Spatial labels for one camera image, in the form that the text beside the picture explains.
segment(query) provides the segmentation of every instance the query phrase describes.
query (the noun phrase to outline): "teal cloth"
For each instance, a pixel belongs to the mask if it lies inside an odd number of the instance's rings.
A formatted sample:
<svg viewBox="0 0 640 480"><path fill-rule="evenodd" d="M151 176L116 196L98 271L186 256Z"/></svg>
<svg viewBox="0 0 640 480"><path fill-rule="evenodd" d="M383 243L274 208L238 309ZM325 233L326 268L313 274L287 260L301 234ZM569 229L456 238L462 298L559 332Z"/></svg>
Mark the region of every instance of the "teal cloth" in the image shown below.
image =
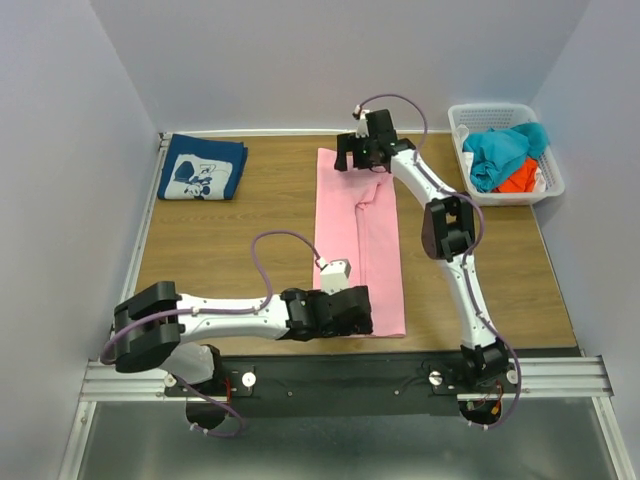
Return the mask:
<svg viewBox="0 0 640 480"><path fill-rule="evenodd" d="M491 192L522 167L527 157L538 160L547 145L547 132L534 122L472 133L463 147L465 152L473 152L471 183L479 192Z"/></svg>

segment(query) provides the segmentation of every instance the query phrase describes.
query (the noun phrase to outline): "white print on blue cloth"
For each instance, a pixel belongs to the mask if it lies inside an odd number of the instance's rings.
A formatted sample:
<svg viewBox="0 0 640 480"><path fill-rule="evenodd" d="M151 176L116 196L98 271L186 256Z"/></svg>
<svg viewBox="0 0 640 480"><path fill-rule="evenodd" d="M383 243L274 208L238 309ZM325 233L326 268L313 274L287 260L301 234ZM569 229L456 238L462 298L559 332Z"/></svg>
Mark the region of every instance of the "white print on blue cloth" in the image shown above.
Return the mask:
<svg viewBox="0 0 640 480"><path fill-rule="evenodd" d="M223 200L233 164L197 155L178 155L165 198Z"/></svg>

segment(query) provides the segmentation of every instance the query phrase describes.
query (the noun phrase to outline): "orange cloth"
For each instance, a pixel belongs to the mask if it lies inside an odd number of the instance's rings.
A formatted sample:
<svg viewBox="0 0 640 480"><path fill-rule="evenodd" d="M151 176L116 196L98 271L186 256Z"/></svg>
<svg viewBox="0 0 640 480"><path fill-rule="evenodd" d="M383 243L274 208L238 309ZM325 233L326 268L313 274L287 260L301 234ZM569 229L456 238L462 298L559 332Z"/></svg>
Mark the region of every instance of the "orange cloth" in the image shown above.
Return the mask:
<svg viewBox="0 0 640 480"><path fill-rule="evenodd" d="M524 165L516 170L507 180L494 190L500 193L523 193L533 192L536 185L536 170L538 162L533 158L527 157Z"/></svg>

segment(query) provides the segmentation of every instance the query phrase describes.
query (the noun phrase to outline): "gray floor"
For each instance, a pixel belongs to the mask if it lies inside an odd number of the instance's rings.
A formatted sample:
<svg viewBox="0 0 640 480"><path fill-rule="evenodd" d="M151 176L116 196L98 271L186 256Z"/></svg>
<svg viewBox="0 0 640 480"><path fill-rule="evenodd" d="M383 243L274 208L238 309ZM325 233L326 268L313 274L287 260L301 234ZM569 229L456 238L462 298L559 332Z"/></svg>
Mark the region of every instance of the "gray floor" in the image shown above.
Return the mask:
<svg viewBox="0 0 640 480"><path fill-rule="evenodd" d="M80 478L615 478L589 399L523 400L490 432L426 415L251 419L234 440L190 432L183 410L160 402L101 404Z"/></svg>

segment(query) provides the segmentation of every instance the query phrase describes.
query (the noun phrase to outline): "pink cloth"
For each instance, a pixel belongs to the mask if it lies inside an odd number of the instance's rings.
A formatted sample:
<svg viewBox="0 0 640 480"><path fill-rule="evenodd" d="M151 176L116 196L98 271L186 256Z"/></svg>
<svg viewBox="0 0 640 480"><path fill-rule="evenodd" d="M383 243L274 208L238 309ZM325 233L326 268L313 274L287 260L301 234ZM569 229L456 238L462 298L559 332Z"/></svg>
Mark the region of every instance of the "pink cloth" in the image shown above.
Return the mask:
<svg viewBox="0 0 640 480"><path fill-rule="evenodd" d="M315 245L327 260L351 263L351 286L368 285L373 335L404 336L404 295L393 177L333 169L336 152L318 150ZM314 268L313 287L320 288Z"/></svg>

